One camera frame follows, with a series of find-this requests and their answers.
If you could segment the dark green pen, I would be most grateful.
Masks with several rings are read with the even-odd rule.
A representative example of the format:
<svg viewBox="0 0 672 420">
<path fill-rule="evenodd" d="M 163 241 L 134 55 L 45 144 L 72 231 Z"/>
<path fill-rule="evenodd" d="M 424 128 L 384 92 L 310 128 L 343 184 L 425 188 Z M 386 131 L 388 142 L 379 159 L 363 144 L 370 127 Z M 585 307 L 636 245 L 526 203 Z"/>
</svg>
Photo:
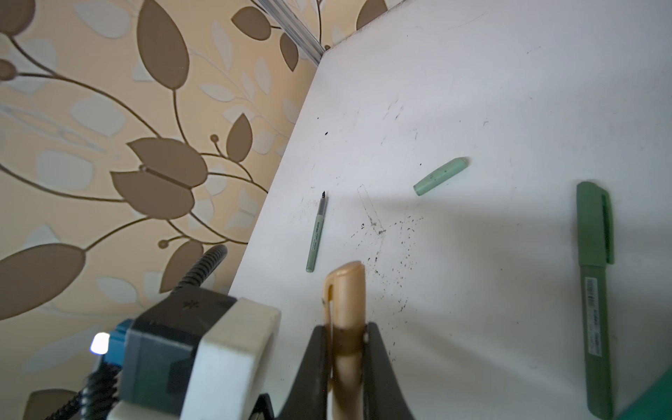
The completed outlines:
<svg viewBox="0 0 672 420">
<path fill-rule="evenodd" d="M 590 181 L 577 185 L 577 233 L 587 407 L 596 418 L 611 419 L 607 266 L 614 263 L 614 220 L 609 193 Z"/>
</svg>

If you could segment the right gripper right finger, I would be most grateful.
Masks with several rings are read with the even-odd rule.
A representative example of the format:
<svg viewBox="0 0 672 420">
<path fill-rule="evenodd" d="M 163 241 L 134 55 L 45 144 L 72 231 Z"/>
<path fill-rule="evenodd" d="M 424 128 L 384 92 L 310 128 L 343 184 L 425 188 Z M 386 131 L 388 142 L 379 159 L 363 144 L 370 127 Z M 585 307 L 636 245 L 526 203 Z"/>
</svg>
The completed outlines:
<svg viewBox="0 0 672 420">
<path fill-rule="evenodd" d="M 378 325 L 367 324 L 363 348 L 363 418 L 413 420 Z"/>
</svg>

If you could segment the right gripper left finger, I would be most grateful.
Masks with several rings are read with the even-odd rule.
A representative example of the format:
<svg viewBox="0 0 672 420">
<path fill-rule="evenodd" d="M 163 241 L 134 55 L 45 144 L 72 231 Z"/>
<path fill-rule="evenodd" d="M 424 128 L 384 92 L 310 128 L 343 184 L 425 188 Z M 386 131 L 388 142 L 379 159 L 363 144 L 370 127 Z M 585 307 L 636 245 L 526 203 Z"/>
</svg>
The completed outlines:
<svg viewBox="0 0 672 420">
<path fill-rule="evenodd" d="M 292 389 L 276 419 L 327 419 L 329 376 L 327 330 L 318 325 L 311 333 Z"/>
</svg>

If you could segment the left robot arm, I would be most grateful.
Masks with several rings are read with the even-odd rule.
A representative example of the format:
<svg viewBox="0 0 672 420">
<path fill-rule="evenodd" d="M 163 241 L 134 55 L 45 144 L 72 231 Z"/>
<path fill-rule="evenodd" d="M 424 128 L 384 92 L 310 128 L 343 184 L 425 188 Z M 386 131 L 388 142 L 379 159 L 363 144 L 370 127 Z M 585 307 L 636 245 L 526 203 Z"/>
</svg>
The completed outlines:
<svg viewBox="0 0 672 420">
<path fill-rule="evenodd" d="M 83 390 L 49 417 L 106 419 L 121 402 L 179 417 L 201 339 L 236 302 L 202 286 L 227 253 L 213 246 L 169 297 L 118 324 Z"/>
</svg>

